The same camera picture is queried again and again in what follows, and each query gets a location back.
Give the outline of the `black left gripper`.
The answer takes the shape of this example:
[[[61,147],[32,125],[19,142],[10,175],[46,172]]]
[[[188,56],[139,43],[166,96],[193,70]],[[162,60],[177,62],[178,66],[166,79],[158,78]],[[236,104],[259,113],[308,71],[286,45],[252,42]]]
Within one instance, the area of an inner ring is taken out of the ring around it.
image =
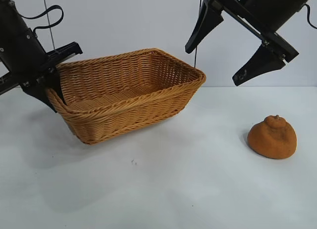
[[[25,23],[27,17],[17,10],[13,0],[0,0],[0,61],[8,70],[0,78],[1,93],[21,86],[24,93],[56,113],[46,93],[46,89],[52,89],[66,104],[56,66],[83,51],[77,42],[45,51],[36,33],[37,30],[51,30],[63,18],[61,14],[56,22],[31,29]]]

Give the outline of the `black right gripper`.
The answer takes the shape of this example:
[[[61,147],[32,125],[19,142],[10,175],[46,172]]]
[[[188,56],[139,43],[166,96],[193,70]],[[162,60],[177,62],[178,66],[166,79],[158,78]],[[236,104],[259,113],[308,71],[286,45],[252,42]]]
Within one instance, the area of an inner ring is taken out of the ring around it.
[[[224,19],[224,10],[240,24],[271,46],[277,55],[261,45],[249,61],[232,77],[235,86],[262,74],[280,70],[285,62],[299,53],[285,41],[277,30],[284,25],[308,0],[203,0],[194,30],[185,45],[191,53],[199,43]]]

